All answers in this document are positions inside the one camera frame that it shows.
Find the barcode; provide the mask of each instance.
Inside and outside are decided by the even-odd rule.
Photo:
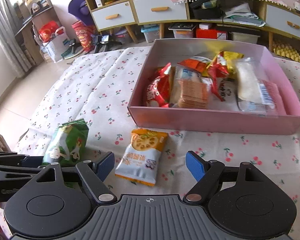
[[[269,92],[266,88],[266,86],[262,83],[258,83],[259,85],[259,90],[260,90],[260,94],[261,94],[261,100],[262,100],[262,104],[264,105],[273,105],[273,101],[271,96],[269,95]]]

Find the bed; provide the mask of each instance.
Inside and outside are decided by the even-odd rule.
[[[149,49],[128,48],[76,59],[43,98],[31,118],[28,132],[14,150],[43,155],[59,124],[84,118],[90,129],[86,158],[96,160],[112,151],[117,166],[130,142],[130,132],[136,128],[127,104]],[[284,59],[277,61],[300,99],[300,64]],[[300,239],[300,129],[291,136],[165,131],[169,138],[160,158],[155,187],[117,178],[113,170],[104,182],[113,193],[183,197],[196,183],[185,166],[188,150],[205,160],[216,159],[229,166],[247,161],[295,202],[298,214],[290,236]],[[1,223],[4,223],[2,212]],[[3,225],[3,230],[7,233],[7,226]]]

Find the cherry print bedsheet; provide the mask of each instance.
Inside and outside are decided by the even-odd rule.
[[[44,97],[28,133],[15,150],[43,155],[59,123],[84,118],[90,129],[86,158],[96,160],[112,151],[117,166],[130,142],[131,130],[136,128],[127,104],[149,49],[128,48],[78,58]],[[300,99],[300,64],[277,61]],[[188,150],[205,160],[217,159],[231,166],[248,161],[295,202],[298,214],[290,236],[300,239],[300,129],[291,136],[163,131],[169,133],[169,138],[160,158],[155,187],[117,178],[113,170],[105,184],[117,196],[127,193],[182,197],[196,183],[185,166]]]

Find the white drawer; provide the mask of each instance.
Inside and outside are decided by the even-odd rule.
[[[287,22],[300,26],[300,17],[286,10],[267,5],[266,25],[300,38],[300,29],[290,27]]]
[[[128,1],[94,11],[92,16],[97,24],[98,30],[135,22]]]
[[[133,0],[139,23],[186,20],[186,5],[174,4],[171,0]],[[152,11],[154,8],[164,8],[163,11]]]

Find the pink cardboard box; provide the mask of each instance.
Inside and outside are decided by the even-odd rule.
[[[287,115],[262,117],[242,112],[143,106],[149,77],[168,62],[176,65],[193,55],[213,58],[219,51],[243,53],[258,59],[269,80],[277,84]],[[300,126],[300,102],[288,78],[264,46],[213,39],[155,40],[139,74],[128,111],[139,127],[224,133],[289,135]]]

